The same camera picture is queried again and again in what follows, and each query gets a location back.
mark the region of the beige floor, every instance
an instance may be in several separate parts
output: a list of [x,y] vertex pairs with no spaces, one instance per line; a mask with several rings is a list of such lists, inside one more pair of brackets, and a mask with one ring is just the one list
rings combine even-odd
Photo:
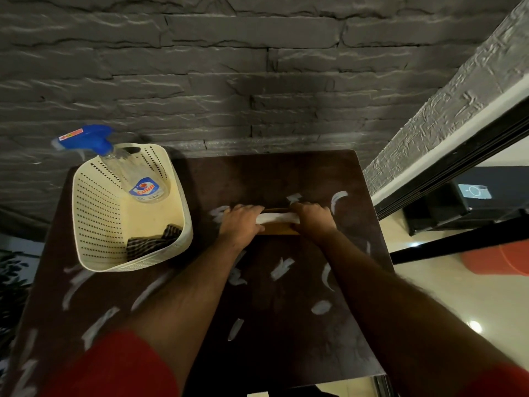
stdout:
[[[410,237],[402,211],[380,221],[388,250],[394,252],[459,231],[427,231]],[[395,266],[395,271],[452,310],[503,352],[529,368],[529,277],[480,276],[465,268],[459,255]],[[376,397],[371,378],[319,384],[339,397]],[[267,393],[252,396],[267,396]]]

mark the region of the red sleeve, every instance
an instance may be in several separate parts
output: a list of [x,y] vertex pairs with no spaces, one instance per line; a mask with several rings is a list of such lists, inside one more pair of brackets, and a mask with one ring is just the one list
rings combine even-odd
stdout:
[[529,372],[516,365],[499,365],[474,380],[457,397],[529,396]]
[[132,332],[104,337],[58,373],[41,397],[178,397],[175,378],[157,353]]

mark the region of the checkered cloth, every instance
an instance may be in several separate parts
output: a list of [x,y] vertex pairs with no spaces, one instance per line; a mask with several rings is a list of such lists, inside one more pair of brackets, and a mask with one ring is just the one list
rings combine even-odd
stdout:
[[174,224],[169,224],[163,231],[161,238],[129,238],[127,241],[127,260],[135,260],[142,256],[165,248],[175,242],[182,234],[182,229]]

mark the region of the person's left hand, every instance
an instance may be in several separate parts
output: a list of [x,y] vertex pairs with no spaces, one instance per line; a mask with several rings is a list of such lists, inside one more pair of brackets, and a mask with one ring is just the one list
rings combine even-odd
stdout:
[[218,238],[227,240],[232,246],[243,249],[253,240],[257,233],[265,227],[255,224],[257,216],[264,210],[263,206],[237,205],[226,209],[222,217]]

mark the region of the red and white sticker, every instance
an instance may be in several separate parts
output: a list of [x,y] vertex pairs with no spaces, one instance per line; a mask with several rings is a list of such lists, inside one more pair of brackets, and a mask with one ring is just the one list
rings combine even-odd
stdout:
[[83,129],[79,128],[78,130],[75,130],[75,131],[67,133],[66,135],[60,136],[59,140],[63,141],[64,139],[68,139],[68,138],[71,138],[72,136],[79,135],[82,133],[83,133]]

